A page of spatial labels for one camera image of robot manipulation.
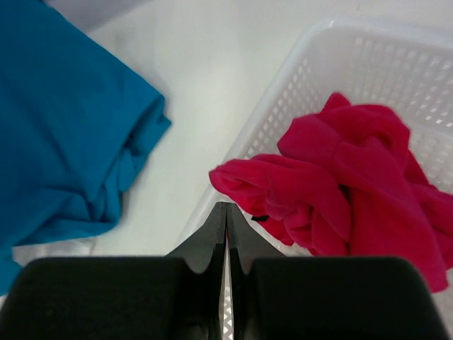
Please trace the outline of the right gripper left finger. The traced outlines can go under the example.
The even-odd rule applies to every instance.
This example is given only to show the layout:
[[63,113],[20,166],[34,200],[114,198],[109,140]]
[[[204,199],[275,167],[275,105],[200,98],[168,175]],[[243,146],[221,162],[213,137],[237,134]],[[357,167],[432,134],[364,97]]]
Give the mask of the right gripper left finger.
[[220,339],[227,207],[166,256],[30,262],[1,308],[2,339]]

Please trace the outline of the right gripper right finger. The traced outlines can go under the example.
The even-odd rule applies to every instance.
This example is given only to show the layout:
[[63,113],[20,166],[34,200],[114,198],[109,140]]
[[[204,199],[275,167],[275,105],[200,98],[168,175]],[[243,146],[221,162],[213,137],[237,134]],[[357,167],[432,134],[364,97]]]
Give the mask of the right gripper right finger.
[[419,272],[395,257],[285,256],[226,207],[235,339],[447,339]]

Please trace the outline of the red t shirt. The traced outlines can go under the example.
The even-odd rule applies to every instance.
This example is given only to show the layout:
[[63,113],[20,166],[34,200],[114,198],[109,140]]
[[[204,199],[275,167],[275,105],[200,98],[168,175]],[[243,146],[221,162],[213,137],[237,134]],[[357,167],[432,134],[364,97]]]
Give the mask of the red t shirt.
[[209,174],[269,234],[314,256],[397,256],[434,293],[452,267],[452,196],[433,186],[392,109],[334,93],[295,118],[277,154],[232,159]]

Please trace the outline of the blue t shirt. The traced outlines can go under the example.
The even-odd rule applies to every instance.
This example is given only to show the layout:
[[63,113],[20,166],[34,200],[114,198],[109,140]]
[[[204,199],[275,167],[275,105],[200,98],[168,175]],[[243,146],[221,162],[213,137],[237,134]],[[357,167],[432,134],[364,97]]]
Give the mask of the blue t shirt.
[[171,125],[164,96],[42,1],[1,2],[1,293],[13,248],[95,237]]

